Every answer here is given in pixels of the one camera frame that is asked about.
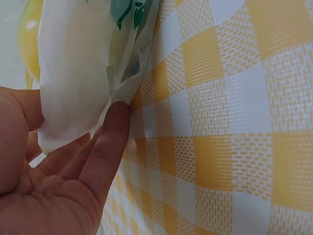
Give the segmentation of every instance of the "skin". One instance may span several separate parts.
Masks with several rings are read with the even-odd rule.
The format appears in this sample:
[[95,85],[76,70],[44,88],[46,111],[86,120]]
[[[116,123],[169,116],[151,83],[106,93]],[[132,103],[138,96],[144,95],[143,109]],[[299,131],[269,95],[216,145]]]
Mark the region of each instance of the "skin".
[[0,234],[96,234],[130,128],[130,108],[114,103],[94,137],[50,153],[37,167],[40,91],[0,87]]

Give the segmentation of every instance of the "checkered pattern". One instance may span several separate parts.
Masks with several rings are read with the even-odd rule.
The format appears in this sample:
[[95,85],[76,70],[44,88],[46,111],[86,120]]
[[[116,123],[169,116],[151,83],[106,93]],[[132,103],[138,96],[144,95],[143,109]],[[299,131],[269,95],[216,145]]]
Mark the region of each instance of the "checkered pattern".
[[160,1],[107,234],[313,233],[312,9]]

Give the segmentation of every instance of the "plastic bag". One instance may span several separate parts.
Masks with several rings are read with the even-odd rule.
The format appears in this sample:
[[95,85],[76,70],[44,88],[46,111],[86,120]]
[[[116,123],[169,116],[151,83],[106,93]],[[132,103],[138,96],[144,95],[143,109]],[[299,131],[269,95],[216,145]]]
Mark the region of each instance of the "plastic bag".
[[44,0],[38,33],[49,153],[94,128],[109,100],[130,103],[150,53],[159,0]]

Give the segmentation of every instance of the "yellow object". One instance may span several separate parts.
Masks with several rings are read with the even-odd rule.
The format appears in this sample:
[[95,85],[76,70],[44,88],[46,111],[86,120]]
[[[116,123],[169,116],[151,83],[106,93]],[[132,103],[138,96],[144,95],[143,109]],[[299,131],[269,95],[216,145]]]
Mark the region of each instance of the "yellow object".
[[26,69],[27,88],[31,88],[32,79],[37,82],[40,80],[37,37],[42,9],[43,0],[29,0],[18,29],[18,46]]

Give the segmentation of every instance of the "vinyl tablecloth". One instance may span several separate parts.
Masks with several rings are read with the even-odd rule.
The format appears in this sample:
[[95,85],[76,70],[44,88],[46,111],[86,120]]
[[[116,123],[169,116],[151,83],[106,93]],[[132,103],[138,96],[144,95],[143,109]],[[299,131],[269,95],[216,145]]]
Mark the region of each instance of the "vinyl tablecloth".
[[313,234],[313,0],[161,0],[106,234]]

